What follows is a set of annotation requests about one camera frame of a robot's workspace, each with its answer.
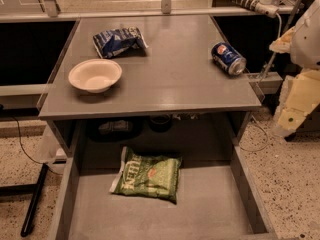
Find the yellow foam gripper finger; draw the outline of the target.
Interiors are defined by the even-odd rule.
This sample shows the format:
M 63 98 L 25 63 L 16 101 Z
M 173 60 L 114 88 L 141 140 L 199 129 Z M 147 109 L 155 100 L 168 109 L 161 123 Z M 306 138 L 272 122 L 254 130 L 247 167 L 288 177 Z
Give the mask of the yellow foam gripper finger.
M 283 35 L 269 45 L 269 49 L 275 53 L 289 53 L 294 30 L 294 27 L 291 27 L 289 30 L 287 30 Z
M 320 105 L 320 71 L 303 69 L 282 84 L 272 132 L 279 137 L 295 133 Z

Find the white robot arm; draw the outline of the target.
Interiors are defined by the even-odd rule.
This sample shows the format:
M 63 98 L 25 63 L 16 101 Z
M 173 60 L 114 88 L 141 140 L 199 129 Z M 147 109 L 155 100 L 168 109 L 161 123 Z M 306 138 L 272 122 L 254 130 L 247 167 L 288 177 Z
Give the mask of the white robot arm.
M 276 53 L 289 53 L 293 64 L 302 68 L 276 120 L 274 133 L 287 137 L 296 132 L 320 105 L 320 0 L 314 0 L 296 24 L 271 43 Z

